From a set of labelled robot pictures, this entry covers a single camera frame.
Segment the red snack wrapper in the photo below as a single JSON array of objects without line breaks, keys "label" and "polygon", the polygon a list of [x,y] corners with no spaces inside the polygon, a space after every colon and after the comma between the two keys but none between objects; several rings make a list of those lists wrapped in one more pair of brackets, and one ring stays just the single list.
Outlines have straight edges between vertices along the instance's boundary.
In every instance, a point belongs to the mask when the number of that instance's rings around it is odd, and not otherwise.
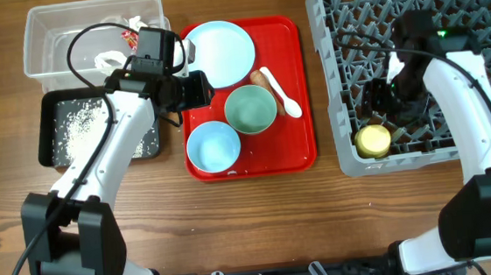
[{"label": "red snack wrapper", "polygon": [[130,50],[132,52],[135,52],[137,50],[137,46],[138,46],[138,34],[137,33],[134,33],[134,32],[129,31],[129,30],[125,30],[124,32],[122,32],[121,37],[122,37],[122,39],[124,39],[127,42],[127,44],[130,47]]}]

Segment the yellow cup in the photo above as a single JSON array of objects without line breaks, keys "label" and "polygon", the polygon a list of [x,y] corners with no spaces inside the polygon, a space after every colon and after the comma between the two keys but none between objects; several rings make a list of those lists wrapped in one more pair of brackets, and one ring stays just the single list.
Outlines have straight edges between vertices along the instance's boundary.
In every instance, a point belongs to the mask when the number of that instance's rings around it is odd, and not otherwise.
[{"label": "yellow cup", "polygon": [[356,132],[354,144],[361,158],[384,158],[391,145],[391,134],[384,126],[373,124]]}]

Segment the white tissue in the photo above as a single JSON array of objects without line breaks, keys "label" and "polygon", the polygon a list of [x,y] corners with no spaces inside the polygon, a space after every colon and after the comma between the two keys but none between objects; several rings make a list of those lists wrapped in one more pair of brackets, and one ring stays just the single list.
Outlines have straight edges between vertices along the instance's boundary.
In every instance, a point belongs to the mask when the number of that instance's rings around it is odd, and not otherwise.
[{"label": "white tissue", "polygon": [[141,28],[147,27],[147,24],[144,23],[139,16],[129,18],[128,23],[129,23],[129,28],[136,32],[139,32]]}]

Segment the pale green bowl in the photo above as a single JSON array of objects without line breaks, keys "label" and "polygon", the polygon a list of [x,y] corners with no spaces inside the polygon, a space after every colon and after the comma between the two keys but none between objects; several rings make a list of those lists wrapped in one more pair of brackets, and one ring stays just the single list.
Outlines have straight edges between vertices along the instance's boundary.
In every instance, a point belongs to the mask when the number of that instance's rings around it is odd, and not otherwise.
[{"label": "pale green bowl", "polygon": [[249,84],[231,92],[224,103],[229,125],[246,135],[260,134],[274,123],[277,103],[263,87]]}]

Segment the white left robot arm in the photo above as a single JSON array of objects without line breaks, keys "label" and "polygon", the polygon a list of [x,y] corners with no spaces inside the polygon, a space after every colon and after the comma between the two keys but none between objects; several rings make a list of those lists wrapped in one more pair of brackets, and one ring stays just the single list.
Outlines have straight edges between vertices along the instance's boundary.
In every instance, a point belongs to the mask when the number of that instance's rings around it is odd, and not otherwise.
[{"label": "white left robot arm", "polygon": [[151,126],[214,98],[205,73],[188,69],[195,51],[175,32],[142,27],[137,53],[102,86],[87,85],[107,113],[102,137],[78,154],[48,194],[26,197],[26,248],[11,275],[24,264],[31,275],[159,275],[129,261],[113,207],[134,150]]}]

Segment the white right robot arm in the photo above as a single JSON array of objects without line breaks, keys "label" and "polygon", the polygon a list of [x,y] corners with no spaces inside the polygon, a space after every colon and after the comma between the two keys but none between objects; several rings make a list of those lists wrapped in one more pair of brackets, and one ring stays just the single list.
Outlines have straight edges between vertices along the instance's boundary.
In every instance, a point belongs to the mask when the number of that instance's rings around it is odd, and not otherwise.
[{"label": "white right robot arm", "polygon": [[388,77],[364,85],[361,113],[405,123],[426,95],[440,107],[459,152],[464,186],[441,209],[438,225],[398,245],[405,273],[443,270],[491,258],[491,84],[478,40],[465,27],[438,28],[429,10],[391,24]]}]

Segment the grey-blue dishwasher rack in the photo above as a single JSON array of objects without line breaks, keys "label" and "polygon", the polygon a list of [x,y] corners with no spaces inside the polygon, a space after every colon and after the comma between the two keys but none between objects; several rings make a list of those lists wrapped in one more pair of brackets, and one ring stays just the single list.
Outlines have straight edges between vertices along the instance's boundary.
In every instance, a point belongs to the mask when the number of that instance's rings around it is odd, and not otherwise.
[{"label": "grey-blue dishwasher rack", "polygon": [[[313,44],[324,68],[329,94],[328,112],[341,170],[348,176],[376,175],[418,169],[433,163],[456,159],[456,150],[443,114],[432,97],[418,118],[395,123],[384,114],[361,116],[362,85],[382,78],[384,56],[336,46],[344,42],[366,42],[370,36],[389,43],[391,24],[406,11],[429,10],[438,27],[465,26],[480,42],[491,82],[491,0],[305,0]],[[356,132],[379,124],[391,134],[384,158],[366,159],[358,155]]]}]

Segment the light blue plate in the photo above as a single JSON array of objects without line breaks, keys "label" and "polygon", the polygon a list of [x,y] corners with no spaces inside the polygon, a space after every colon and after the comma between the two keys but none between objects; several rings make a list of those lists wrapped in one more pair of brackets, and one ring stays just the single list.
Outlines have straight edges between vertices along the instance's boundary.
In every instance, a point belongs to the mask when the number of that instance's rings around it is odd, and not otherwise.
[{"label": "light blue plate", "polygon": [[202,23],[186,36],[195,46],[193,71],[202,71],[214,89],[235,85],[255,64],[253,39],[243,28],[228,21]]}]

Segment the white plastic spoon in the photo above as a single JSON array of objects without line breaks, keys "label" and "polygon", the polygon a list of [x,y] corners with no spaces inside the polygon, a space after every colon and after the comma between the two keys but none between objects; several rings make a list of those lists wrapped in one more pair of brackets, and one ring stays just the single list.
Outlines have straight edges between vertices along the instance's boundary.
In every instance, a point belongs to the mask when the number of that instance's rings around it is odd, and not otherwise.
[{"label": "white plastic spoon", "polygon": [[276,80],[274,74],[267,67],[261,67],[259,70],[261,71],[261,73],[264,74],[266,79],[269,81],[269,84],[272,87],[272,89],[275,92],[277,92],[277,94],[281,98],[285,113],[293,118],[300,118],[301,116],[303,116],[302,109],[299,103],[291,99],[284,92],[279,82]]}]

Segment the clear plastic bin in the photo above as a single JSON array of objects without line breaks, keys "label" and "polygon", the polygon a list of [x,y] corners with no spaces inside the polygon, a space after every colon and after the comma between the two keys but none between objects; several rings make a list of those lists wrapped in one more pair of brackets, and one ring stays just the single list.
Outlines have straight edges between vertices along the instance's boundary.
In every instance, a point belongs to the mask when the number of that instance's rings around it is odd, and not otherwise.
[{"label": "clear plastic bin", "polygon": [[93,29],[75,41],[72,65],[88,81],[101,86],[107,76],[94,64],[99,53],[119,51],[131,55],[122,39],[123,29],[109,24],[127,25],[139,16],[150,27],[169,30],[161,0],[87,0],[35,6],[28,11],[24,39],[25,75],[39,81],[45,93],[60,89],[84,88],[67,66],[67,49],[83,29]]}]

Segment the white rice pile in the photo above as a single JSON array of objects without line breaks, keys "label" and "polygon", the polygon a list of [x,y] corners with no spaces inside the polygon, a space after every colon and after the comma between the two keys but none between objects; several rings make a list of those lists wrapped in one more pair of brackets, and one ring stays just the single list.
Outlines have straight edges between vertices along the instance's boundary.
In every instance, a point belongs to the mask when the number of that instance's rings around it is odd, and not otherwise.
[{"label": "white rice pile", "polygon": [[102,137],[108,116],[99,97],[61,101],[55,106],[53,166],[71,165],[87,145],[95,145]]}]

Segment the light blue bowl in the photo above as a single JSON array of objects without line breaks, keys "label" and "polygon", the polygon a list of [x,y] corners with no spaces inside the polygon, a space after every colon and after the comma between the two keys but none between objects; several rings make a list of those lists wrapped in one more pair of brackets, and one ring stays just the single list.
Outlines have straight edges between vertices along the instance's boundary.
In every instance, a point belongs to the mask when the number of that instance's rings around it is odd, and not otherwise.
[{"label": "light blue bowl", "polygon": [[186,143],[187,157],[204,173],[228,170],[238,160],[241,139],[227,123],[208,121],[198,125]]}]

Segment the black tray bin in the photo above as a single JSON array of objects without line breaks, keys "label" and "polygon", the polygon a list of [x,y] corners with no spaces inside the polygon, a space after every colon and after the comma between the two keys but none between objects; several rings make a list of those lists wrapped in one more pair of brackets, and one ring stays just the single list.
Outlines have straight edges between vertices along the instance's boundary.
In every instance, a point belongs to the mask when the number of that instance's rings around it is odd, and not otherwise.
[{"label": "black tray bin", "polygon": [[[39,130],[39,163],[45,167],[63,168],[53,166],[53,145],[55,106],[61,101],[93,99],[99,94],[90,88],[71,88],[69,90],[50,91],[42,98],[41,118]],[[84,150],[92,151],[95,145],[87,145]]]}]

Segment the orange carrot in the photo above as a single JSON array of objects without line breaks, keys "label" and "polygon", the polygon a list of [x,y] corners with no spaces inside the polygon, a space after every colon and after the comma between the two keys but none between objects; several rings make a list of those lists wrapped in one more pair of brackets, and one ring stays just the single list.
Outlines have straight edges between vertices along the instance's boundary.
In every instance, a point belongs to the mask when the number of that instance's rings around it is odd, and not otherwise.
[{"label": "orange carrot", "polygon": [[270,82],[268,81],[264,73],[260,70],[255,70],[249,75],[249,79],[252,84],[264,88],[271,94],[271,96],[274,97],[275,103],[277,104],[277,114],[279,114],[280,116],[284,116],[285,110],[283,104],[278,100],[276,93],[273,92]]}]

